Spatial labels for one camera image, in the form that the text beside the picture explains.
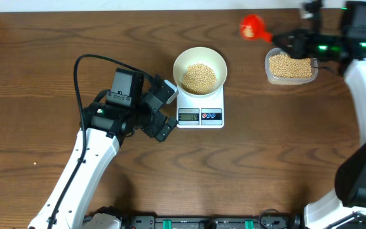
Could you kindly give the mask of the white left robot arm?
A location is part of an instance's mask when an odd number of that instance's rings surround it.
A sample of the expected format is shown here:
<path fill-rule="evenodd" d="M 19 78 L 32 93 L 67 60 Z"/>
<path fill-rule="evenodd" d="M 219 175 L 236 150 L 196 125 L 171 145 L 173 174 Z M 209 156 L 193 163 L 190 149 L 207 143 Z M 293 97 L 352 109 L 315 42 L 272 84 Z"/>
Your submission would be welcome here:
<path fill-rule="evenodd" d="M 116 137 L 80 130 L 71 157 L 49 199 L 29 228 L 81 228 L 102 174 L 119 150 Z"/>

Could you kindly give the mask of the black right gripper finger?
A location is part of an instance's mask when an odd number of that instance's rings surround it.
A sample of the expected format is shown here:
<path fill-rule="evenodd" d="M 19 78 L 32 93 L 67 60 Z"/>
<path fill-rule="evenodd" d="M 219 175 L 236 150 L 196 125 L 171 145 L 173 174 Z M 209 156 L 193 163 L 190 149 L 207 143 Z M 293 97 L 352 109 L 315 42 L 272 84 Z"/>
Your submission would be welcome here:
<path fill-rule="evenodd" d="M 275 34 L 272 37 L 272 43 L 276 46 L 295 46 L 304 44 L 308 34 L 309 31 L 307 29 L 294 29 Z"/>
<path fill-rule="evenodd" d="M 292 45 L 284 45 L 273 43 L 276 47 L 281 48 L 293 59 L 305 59 L 308 57 L 308 45 L 306 43 L 294 43 Z"/>

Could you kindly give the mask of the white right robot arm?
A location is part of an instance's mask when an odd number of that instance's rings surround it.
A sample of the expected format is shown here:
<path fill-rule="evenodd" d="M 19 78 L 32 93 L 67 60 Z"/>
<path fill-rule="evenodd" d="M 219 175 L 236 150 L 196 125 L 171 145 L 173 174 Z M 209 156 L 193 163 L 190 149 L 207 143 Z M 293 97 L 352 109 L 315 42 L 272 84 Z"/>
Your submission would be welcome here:
<path fill-rule="evenodd" d="M 254 39 L 274 44 L 295 59 L 314 58 L 339 64 L 355 105 L 360 147 L 337 170 L 334 188 L 308 204 L 286 228 L 366 228 L 366 1 L 346 1 L 342 9 L 340 34 L 322 34 L 321 1 L 302 6 L 312 22 L 309 29 L 279 34 L 266 32 L 257 15 L 245 17 L 240 31 L 253 31 Z"/>

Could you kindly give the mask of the red plastic measuring scoop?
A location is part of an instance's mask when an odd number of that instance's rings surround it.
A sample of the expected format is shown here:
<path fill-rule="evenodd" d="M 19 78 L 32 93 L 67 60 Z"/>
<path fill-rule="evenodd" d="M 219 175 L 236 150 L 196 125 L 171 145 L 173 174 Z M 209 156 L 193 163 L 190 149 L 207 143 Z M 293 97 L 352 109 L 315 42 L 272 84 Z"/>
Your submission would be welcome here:
<path fill-rule="evenodd" d="M 247 15 L 240 24 L 240 34 L 246 40 L 261 39 L 271 43 L 273 35 L 266 30 L 264 20 L 258 15 Z"/>

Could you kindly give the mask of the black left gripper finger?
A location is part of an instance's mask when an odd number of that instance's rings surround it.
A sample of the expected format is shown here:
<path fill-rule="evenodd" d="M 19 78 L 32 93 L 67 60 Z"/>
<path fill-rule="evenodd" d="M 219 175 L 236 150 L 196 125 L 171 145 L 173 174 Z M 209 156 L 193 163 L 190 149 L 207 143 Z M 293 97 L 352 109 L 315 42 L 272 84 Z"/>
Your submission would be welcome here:
<path fill-rule="evenodd" d="M 153 92 L 154 98 L 158 102 L 173 101 L 173 83 L 162 79 L 159 75 L 155 76 L 155 89 Z"/>
<path fill-rule="evenodd" d="M 159 142 L 163 142 L 169 136 L 170 132 L 177 126 L 178 121 L 175 117 L 170 117 L 165 121 L 159 130 L 156 132 L 155 139 Z"/>

